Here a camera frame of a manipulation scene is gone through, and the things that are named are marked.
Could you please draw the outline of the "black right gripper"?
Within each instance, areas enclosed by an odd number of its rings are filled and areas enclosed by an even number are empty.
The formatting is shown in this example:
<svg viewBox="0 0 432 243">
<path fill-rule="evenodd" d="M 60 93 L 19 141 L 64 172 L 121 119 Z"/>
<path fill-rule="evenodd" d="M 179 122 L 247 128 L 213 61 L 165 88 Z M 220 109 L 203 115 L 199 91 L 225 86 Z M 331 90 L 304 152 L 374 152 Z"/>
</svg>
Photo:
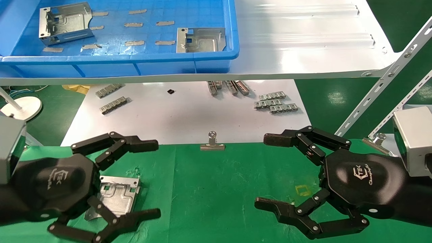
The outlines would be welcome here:
<svg viewBox="0 0 432 243">
<path fill-rule="evenodd" d="M 264 135 L 265 145 L 296 147 L 316 166 L 323 166 L 323 187 L 298 207 L 280 200 L 255 198 L 256 209 L 275 214 L 279 223 L 291 225 L 307 238 L 322 239 L 357 234 L 369 226 L 361 214 L 378 219 L 409 218 L 405 189 L 409 180 L 398 157 L 349 151 L 351 141 L 312 126 Z M 335 151 L 326 157 L 319 146 Z M 309 215 L 326 201 L 347 219 L 317 223 Z"/>
</svg>

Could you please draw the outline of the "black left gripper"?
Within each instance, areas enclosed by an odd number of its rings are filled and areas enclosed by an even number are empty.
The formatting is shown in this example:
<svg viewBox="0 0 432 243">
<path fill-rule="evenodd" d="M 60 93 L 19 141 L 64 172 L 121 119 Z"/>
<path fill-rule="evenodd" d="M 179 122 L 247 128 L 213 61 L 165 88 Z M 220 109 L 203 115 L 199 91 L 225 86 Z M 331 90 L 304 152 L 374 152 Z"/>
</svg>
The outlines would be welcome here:
<svg viewBox="0 0 432 243">
<path fill-rule="evenodd" d="M 68 158 L 41 158 L 19 162 L 12 175 L 12 219 L 49 220 L 48 232 L 79 243 L 111 243 L 118 236 L 137 231 L 140 223 L 161 217 L 160 209 L 113 214 L 97 197 L 100 172 L 126 153 L 157 151 L 157 140 L 140 140 L 111 131 L 71 145 Z M 105 151 L 95 159 L 86 156 Z M 107 225 L 98 233 L 68 226 L 91 206 Z"/>
</svg>

